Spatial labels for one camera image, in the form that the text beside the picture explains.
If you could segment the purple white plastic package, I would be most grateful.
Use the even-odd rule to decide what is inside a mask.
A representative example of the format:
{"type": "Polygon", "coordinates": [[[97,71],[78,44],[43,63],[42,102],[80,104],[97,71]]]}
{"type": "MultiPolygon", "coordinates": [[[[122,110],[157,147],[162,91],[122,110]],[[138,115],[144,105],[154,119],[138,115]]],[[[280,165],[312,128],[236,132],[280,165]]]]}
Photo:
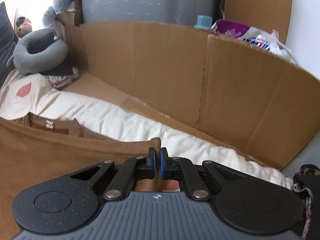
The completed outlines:
{"type": "Polygon", "coordinates": [[[276,30],[273,30],[272,33],[269,34],[256,27],[229,20],[217,20],[211,29],[218,35],[224,35],[247,42],[250,45],[274,53],[299,65],[298,61],[292,55],[291,50],[280,42],[279,33],[276,30]]]}

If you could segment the white patterned bed sheet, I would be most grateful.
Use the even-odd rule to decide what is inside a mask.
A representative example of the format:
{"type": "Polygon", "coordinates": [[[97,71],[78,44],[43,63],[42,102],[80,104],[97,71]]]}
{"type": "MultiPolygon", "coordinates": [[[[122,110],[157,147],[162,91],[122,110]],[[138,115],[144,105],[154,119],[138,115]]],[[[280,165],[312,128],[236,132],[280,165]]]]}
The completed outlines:
{"type": "Polygon", "coordinates": [[[77,120],[87,129],[119,141],[143,141],[159,137],[171,157],[194,164],[213,160],[265,181],[292,187],[293,180],[271,167],[247,161],[237,150],[179,131],[112,103],[54,89],[40,74],[25,76],[12,71],[1,87],[1,117],[13,120],[33,113],[61,121],[77,120]]]}

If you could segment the brown t-shirt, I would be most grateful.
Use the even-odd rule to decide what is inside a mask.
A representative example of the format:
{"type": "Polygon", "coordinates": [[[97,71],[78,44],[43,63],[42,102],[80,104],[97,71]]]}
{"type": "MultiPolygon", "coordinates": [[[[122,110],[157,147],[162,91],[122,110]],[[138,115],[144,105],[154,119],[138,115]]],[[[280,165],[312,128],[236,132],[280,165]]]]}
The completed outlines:
{"type": "Polygon", "coordinates": [[[32,185],[68,174],[81,168],[112,160],[126,159],[156,152],[161,140],[121,142],[92,132],[76,119],[52,120],[32,113],[15,120],[1,119],[1,239],[18,233],[11,214],[14,197],[32,185]]]}

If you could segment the small brown plush toy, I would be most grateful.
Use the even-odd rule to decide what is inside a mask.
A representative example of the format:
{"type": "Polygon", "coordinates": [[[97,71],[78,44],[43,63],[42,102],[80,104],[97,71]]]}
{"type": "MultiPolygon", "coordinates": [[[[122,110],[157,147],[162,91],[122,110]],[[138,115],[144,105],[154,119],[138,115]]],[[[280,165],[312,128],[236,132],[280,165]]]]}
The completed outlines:
{"type": "Polygon", "coordinates": [[[26,17],[19,17],[16,21],[16,35],[23,38],[25,35],[33,31],[31,21],[26,17]]]}

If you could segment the brown cardboard sheet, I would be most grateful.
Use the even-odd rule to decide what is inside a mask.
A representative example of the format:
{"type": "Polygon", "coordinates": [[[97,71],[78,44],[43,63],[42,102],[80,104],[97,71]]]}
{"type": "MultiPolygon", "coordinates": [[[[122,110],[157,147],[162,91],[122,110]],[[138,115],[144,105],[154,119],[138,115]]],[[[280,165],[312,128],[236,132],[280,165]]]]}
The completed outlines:
{"type": "Polygon", "coordinates": [[[182,25],[63,26],[70,91],[284,168],[319,131],[319,80],[285,59],[182,25]]]}

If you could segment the blue bottle cap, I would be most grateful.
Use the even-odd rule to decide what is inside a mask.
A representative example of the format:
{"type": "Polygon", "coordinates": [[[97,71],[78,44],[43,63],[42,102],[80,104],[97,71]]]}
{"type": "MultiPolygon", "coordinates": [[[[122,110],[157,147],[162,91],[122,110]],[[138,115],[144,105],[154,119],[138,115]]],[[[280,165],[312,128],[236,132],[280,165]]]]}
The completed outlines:
{"type": "Polygon", "coordinates": [[[194,28],[197,29],[210,29],[212,27],[213,18],[206,15],[198,15],[194,28]]]}

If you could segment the grey neck pillow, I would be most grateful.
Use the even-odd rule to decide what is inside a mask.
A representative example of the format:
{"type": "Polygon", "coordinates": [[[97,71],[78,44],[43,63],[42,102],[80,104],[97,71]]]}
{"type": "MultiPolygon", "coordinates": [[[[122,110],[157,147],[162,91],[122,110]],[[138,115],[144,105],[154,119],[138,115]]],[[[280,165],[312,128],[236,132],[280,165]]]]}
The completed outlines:
{"type": "Polygon", "coordinates": [[[52,70],[60,65],[68,54],[64,40],[56,40],[54,29],[41,29],[21,38],[7,61],[7,68],[14,67],[22,74],[34,74],[52,70]]]}

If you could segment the dark patterned clothes pile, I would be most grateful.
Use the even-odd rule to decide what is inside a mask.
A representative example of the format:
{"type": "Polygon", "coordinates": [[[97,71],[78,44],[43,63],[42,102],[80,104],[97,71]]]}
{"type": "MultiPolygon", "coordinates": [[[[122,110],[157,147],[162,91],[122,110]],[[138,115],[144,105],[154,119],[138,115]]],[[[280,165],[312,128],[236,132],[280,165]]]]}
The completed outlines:
{"type": "Polygon", "coordinates": [[[303,213],[294,232],[302,239],[319,239],[319,168],[302,165],[293,177],[292,191],[303,204],[303,213]]]}

